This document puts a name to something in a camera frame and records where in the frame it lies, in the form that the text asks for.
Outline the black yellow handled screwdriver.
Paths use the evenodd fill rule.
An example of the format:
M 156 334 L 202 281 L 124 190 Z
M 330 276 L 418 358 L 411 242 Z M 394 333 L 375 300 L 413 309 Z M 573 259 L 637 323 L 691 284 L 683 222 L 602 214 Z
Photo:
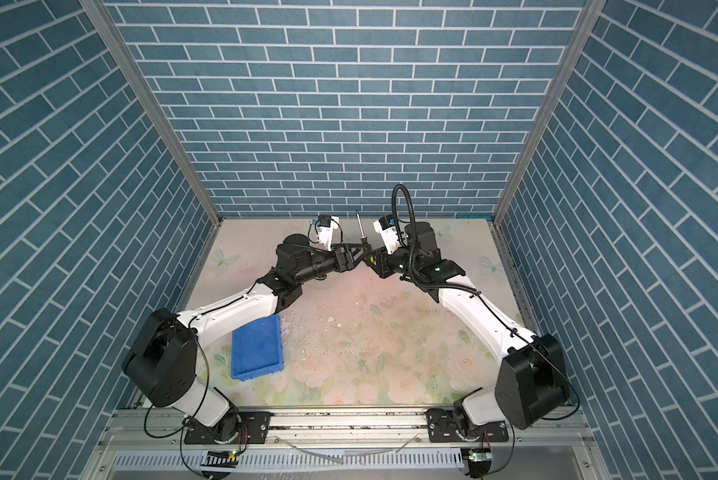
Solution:
M 357 223 L 358 223 L 358 228 L 359 228 L 359 233 L 360 233 L 360 240 L 361 240 L 361 244 L 362 244 L 362 248 L 363 248 L 363 253 L 361 255 L 360 260 L 364 264 L 366 264 L 367 260 L 368 260 L 368 256 L 371 254 L 372 248 L 371 248 L 371 244 L 368 241 L 368 237 L 365 234 L 364 227 L 363 227 L 359 212 L 356 212 L 356 217 L 357 217 Z

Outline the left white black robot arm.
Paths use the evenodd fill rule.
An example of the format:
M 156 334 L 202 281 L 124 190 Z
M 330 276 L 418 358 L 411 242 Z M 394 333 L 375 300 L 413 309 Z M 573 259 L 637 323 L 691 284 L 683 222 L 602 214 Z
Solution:
M 292 234 L 277 246 L 276 265 L 248 289 L 193 310 L 153 311 L 123 359 L 123 373 L 153 406 L 174 408 L 187 416 L 192 427 L 209 429 L 215 442 L 228 442 L 241 418 L 231 400 L 196 374 L 197 358 L 207 359 L 204 348 L 248 323 L 285 310 L 301 296 L 304 283 L 351 271 L 370 251 L 367 240 L 324 250 L 313 246 L 307 236 Z

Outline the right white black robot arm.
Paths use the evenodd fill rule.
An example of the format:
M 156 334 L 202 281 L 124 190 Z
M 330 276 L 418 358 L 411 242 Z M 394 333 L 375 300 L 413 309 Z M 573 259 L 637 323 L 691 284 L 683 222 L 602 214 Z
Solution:
M 463 268 L 441 256 L 429 223 L 400 227 L 386 215 L 373 227 L 384 245 L 368 254 L 365 263 L 381 278 L 399 274 L 429 294 L 460 318 L 497 362 L 493 387 L 477 389 L 453 405 L 466 435 L 502 421 L 524 430 L 570 399 L 559 341 L 535 334 L 489 301 Z

